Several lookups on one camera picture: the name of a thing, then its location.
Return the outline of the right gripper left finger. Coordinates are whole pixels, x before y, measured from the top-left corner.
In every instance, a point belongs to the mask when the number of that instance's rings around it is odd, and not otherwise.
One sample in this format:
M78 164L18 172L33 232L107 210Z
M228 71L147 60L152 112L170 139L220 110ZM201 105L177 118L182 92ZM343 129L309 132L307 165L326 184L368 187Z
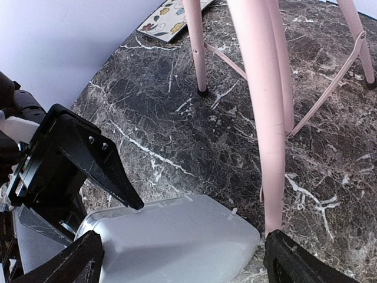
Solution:
M88 231L58 255L14 282L99 282L104 250L99 234Z

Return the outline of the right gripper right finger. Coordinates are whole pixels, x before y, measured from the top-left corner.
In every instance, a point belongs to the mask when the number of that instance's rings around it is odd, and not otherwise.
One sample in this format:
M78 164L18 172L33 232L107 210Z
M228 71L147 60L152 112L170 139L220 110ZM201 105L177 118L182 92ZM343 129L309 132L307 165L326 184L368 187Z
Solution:
M269 282L355 282L324 264L280 230L269 233L264 243L263 264Z

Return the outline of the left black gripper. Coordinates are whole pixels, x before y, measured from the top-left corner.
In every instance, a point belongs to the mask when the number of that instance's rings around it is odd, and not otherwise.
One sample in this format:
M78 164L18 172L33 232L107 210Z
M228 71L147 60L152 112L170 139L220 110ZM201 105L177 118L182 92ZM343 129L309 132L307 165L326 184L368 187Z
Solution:
M39 124L9 117L5 137L25 154L11 183L11 203L32 209L54 229L78 230L87 215L79 194L86 178L124 206L144 207L115 143L69 109L55 104Z

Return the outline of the white metronome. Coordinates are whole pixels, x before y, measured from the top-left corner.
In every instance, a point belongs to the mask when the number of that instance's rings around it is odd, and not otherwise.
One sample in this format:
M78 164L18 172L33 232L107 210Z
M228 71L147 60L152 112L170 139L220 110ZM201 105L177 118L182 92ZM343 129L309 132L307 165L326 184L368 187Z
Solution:
M14 224L25 274L74 242L25 206ZM75 238L88 231L100 235L104 250L99 282L229 282L260 241L254 226L207 195L93 211Z

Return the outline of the pink music stand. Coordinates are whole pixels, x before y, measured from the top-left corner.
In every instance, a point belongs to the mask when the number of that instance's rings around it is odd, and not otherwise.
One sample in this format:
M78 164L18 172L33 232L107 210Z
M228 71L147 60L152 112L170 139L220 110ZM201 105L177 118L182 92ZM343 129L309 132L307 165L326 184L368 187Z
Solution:
M318 111L357 58L361 60L368 89L376 87L376 77L356 6L353 1L339 1L355 41L353 51L318 101L296 123L286 38L277 1L227 4L244 68L231 60L227 63L248 82L262 169L260 200L264 203L265 230L271 233L282 225L286 138L296 135Z

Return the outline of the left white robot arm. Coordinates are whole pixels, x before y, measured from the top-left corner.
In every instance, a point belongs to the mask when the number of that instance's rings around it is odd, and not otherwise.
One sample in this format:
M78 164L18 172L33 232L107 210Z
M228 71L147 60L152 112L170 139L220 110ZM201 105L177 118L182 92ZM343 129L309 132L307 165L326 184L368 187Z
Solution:
M80 189L87 179L126 207L144 207L115 143L97 126L60 104L44 110L16 81L1 75L1 120L13 117L37 125L27 127L30 141L1 131L1 183L15 172L13 206L26 206L66 236L86 216Z

